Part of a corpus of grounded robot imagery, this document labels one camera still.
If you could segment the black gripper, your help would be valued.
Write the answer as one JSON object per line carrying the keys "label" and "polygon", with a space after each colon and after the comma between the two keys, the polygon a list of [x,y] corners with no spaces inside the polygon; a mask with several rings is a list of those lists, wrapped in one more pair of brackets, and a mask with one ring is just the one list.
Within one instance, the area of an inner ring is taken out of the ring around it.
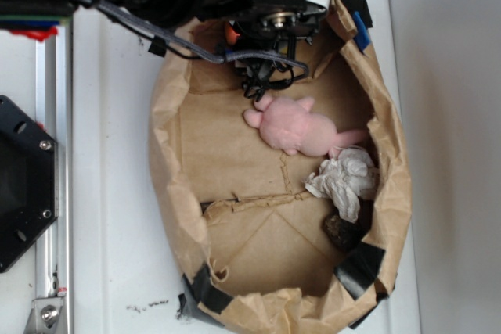
{"label": "black gripper", "polygon": [[305,2],[303,11],[279,11],[253,23],[230,21],[225,25],[226,41],[234,52],[274,52],[289,59],[287,63],[260,56],[238,59],[236,71],[244,77],[242,89],[246,98],[259,100],[268,90],[287,89],[309,75],[309,68],[296,62],[296,47],[299,41],[312,43],[329,9],[329,0]]}

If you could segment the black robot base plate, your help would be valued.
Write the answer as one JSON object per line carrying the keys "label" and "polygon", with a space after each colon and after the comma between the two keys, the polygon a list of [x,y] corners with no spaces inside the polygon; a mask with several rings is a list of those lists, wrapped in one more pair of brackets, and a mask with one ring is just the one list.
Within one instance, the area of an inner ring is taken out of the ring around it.
{"label": "black robot base plate", "polygon": [[1,272],[56,219],[56,142],[1,97]]}

